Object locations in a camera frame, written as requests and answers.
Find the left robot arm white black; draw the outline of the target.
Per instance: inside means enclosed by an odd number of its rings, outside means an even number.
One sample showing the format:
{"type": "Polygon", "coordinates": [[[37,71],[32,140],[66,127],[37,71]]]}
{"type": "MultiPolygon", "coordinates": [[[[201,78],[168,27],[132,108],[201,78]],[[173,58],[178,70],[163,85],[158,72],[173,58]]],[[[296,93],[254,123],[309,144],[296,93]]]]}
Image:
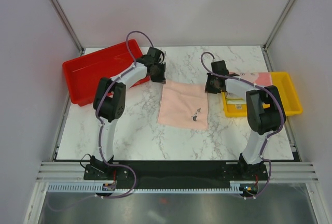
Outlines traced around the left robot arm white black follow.
{"type": "Polygon", "coordinates": [[[101,179],[112,177],[114,168],[109,162],[114,156],[113,141],[118,119],[126,106],[126,92],[136,82],[149,77],[152,82],[166,83],[163,51],[149,47],[147,54],[135,60],[128,68],[111,78],[102,77],[99,81],[93,108],[100,122],[98,144],[94,156],[100,162],[95,173],[101,179]]]}

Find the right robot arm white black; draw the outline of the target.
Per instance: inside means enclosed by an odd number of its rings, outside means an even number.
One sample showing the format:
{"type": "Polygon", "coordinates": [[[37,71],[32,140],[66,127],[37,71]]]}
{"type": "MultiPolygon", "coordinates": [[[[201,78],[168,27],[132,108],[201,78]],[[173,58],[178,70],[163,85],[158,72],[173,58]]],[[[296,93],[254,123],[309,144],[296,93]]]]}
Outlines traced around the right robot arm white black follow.
{"type": "Polygon", "coordinates": [[[274,85],[257,85],[238,74],[229,73],[223,60],[211,63],[206,86],[208,93],[227,92],[246,102],[251,133],[241,153],[241,159],[245,162],[238,165],[237,173],[242,179],[250,179],[256,174],[254,164],[264,160],[263,152],[269,137],[279,133],[286,120],[278,88],[274,85]]]}

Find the pink striped towel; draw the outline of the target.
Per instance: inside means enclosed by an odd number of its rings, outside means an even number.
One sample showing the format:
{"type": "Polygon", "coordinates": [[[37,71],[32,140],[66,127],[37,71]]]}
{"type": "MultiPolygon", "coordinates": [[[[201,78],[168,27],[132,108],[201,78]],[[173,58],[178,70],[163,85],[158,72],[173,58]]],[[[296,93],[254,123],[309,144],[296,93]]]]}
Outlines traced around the pink striped towel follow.
{"type": "Polygon", "coordinates": [[[238,81],[238,79],[227,79],[226,89],[229,90],[234,87],[251,88],[253,84],[261,87],[272,85],[272,78],[269,72],[235,72],[236,77],[250,82],[250,84],[238,81]]]}

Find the plain peach towel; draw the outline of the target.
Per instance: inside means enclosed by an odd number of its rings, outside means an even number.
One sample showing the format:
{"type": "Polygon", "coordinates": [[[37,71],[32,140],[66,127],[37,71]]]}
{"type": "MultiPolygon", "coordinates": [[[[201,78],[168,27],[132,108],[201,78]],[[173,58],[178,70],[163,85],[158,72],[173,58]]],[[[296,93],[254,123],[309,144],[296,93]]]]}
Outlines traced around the plain peach towel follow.
{"type": "Polygon", "coordinates": [[[158,123],[175,128],[207,130],[208,96],[202,84],[167,81],[162,88],[158,123]]]}

